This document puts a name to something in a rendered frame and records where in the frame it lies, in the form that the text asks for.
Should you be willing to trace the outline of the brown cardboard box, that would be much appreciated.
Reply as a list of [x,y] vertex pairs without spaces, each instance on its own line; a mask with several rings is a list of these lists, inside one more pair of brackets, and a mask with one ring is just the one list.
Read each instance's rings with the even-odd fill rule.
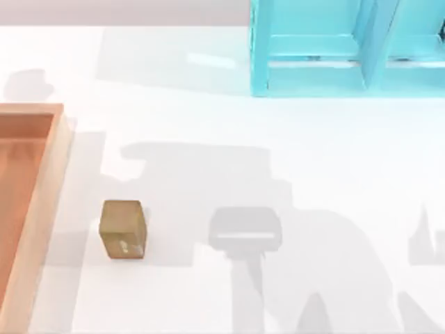
[[113,260],[140,260],[145,256],[147,222],[139,200],[105,200],[99,236]]

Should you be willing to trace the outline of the light blue rack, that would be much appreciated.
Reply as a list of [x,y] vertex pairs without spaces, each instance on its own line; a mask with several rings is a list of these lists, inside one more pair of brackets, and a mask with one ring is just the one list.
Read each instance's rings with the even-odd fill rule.
[[445,97],[445,0],[250,0],[256,97]]

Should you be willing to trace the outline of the shallow salmon box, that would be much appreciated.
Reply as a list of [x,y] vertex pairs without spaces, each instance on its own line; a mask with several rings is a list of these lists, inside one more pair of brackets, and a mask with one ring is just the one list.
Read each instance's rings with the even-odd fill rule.
[[0,334],[27,334],[72,130],[60,103],[0,103]]

